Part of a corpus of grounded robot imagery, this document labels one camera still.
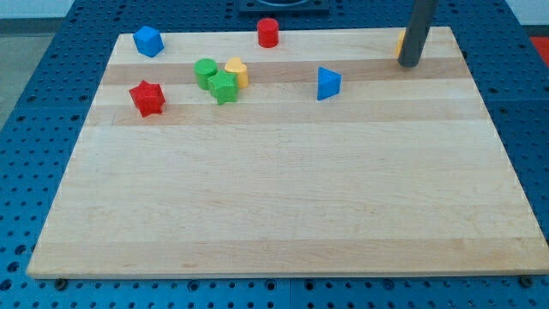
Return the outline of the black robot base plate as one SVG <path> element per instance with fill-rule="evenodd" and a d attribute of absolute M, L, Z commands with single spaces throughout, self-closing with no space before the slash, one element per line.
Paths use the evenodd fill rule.
<path fill-rule="evenodd" d="M 329 0 L 238 0 L 240 14 L 329 12 Z"/>

